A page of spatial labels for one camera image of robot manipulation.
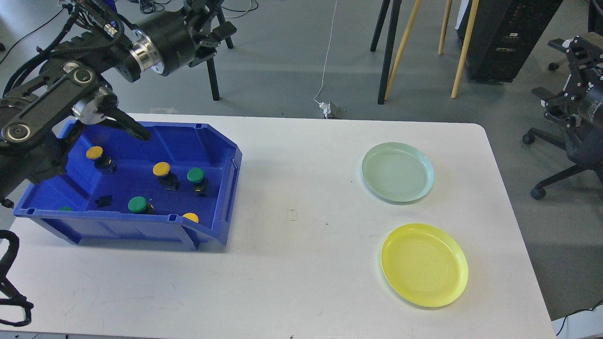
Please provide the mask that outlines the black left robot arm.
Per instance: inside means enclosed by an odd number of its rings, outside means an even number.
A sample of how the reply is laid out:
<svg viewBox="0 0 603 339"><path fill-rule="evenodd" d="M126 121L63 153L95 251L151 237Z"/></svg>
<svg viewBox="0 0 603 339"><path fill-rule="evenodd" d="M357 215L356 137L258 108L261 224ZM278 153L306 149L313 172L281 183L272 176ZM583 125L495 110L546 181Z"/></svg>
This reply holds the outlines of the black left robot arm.
<svg viewBox="0 0 603 339"><path fill-rule="evenodd" d="M149 131L118 108L103 73L128 82L146 70L161 76L206 62L212 97L220 98L213 58L235 26L220 0L186 0L129 22L104 0L61 0L69 18L50 45L25 62L1 96L1 205L25 180L37 184L66 173L68 154L87 125L122 129L148 141Z"/></svg>

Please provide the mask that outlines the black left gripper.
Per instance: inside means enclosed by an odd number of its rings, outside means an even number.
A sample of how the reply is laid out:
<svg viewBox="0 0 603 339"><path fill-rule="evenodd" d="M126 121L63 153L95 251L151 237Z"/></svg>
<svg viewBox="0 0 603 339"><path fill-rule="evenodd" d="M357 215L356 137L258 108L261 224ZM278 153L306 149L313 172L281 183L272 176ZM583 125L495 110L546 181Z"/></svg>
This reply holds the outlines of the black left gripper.
<svg viewBox="0 0 603 339"><path fill-rule="evenodd" d="M184 10L163 11L136 22L132 26L135 41L130 54L140 70L152 69L161 76L168 76L186 65L196 67L214 58L216 48L223 41L228 49L233 49L231 36L236 28L228 21L213 30L204 27L199 32L199 42L194 41L193 26L200 23L199 14Z"/></svg>

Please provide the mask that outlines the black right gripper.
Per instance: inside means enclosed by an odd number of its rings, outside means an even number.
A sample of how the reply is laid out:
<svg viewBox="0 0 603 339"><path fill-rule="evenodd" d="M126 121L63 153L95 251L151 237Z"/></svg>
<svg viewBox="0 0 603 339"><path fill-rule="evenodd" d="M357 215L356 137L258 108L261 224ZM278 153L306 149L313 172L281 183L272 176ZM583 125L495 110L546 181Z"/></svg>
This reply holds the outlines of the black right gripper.
<svg viewBox="0 0 603 339"><path fill-rule="evenodd" d="M551 92L543 87L533 88L533 95L547 110L563 114L578 114L590 124L603 122L602 104L602 47L601 36L575 36L572 39L553 39L547 45L563 51L569 63L570 75L564 89Z"/></svg>

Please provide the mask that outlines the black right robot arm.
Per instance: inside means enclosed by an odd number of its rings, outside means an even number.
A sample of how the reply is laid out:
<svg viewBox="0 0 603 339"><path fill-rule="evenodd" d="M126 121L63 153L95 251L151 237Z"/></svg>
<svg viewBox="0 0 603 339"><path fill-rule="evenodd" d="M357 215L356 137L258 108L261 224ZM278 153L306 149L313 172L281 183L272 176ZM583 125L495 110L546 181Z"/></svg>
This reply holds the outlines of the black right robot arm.
<svg viewBox="0 0 603 339"><path fill-rule="evenodd" d="M602 128L602 37L588 32L569 40L554 39L549 47L564 52L570 74L563 90L553 94L539 87L531 92L545 109L545 118L573 132L581 124Z"/></svg>

